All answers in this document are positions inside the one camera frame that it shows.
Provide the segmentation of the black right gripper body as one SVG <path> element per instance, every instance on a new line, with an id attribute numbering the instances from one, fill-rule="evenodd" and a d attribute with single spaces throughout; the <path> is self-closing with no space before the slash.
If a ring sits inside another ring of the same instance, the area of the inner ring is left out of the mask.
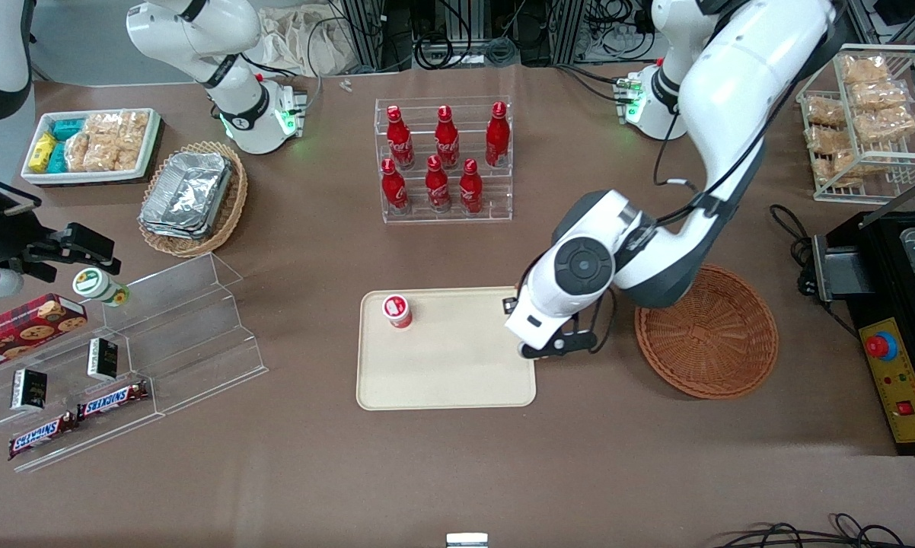
<path id="1" fill-rule="evenodd" d="M 0 191 L 0 268 L 26 276 L 56 276 L 57 268 L 46 265 L 48 259 L 30 255 L 33 246 L 46 243 L 53 229 L 43 226 L 32 211 L 9 214 L 19 205 Z"/>

